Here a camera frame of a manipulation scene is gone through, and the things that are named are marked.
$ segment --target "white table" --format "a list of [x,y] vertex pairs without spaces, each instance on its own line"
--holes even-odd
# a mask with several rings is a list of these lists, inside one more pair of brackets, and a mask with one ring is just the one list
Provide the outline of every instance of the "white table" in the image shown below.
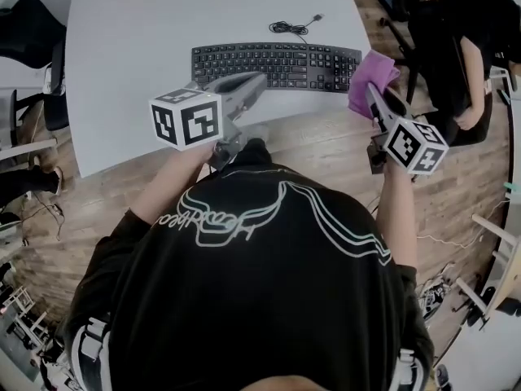
[[[353,0],[72,0],[65,76],[72,141],[81,176],[164,147],[148,99],[190,81],[194,46],[294,42],[274,21],[308,23],[308,43],[370,49]],[[347,96],[266,91],[240,125],[305,112],[347,109]]]

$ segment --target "floor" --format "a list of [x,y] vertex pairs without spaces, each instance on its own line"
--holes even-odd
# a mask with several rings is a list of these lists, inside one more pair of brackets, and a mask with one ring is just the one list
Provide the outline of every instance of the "floor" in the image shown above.
[[[356,0],[372,47],[386,55],[398,56],[397,44],[378,21],[383,15],[376,0]],[[401,25],[406,32],[406,25]],[[397,82],[403,92],[407,72]],[[429,107],[425,83],[420,81],[413,106],[419,111]],[[37,114],[26,126],[31,133]],[[373,134],[371,122],[346,112],[315,116],[290,117],[269,124],[269,149],[274,161],[289,166],[309,178],[335,190],[343,191],[369,205],[377,198],[382,178],[372,176],[366,158],[366,146]],[[58,322],[66,314],[72,294],[85,273],[94,246],[108,235],[153,177],[168,155],[155,152],[88,178],[79,178],[69,130],[55,133],[58,146],[42,155],[43,164],[59,165],[65,175],[60,197],[41,194],[46,203],[56,203],[66,217],[57,240],[57,223],[45,210],[24,223],[30,245],[14,256],[15,280],[23,283],[47,310],[47,320]],[[37,140],[45,138],[42,121]],[[499,98],[494,99],[493,118],[488,138],[478,146],[452,150],[439,170],[429,178],[420,178],[415,186],[418,235],[433,235],[455,243],[469,243],[478,228],[471,214],[487,217],[503,196],[503,182],[509,168],[508,117]],[[372,209],[377,203],[370,204]],[[24,217],[42,206],[36,199],[24,205]],[[495,209],[491,221],[501,221],[502,207]],[[419,240],[418,284],[435,275],[449,261],[454,261],[453,275],[473,283],[476,272],[488,263],[496,243],[489,233],[469,248]],[[463,312],[454,314],[451,305],[461,302],[452,292],[430,323],[430,333],[440,355],[458,330]]]

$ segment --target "black t-shirt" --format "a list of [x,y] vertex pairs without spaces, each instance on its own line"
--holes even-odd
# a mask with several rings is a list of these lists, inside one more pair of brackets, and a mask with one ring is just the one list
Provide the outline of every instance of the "black t-shirt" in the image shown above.
[[444,17],[459,42],[466,37],[483,56],[484,78],[490,76],[494,56],[509,51],[517,58],[519,39],[519,6],[513,0],[442,0]]
[[112,386],[237,390],[300,375],[387,390],[400,348],[432,362],[414,294],[353,198],[277,165],[228,168],[152,228],[128,212],[78,286],[66,344],[111,314]]

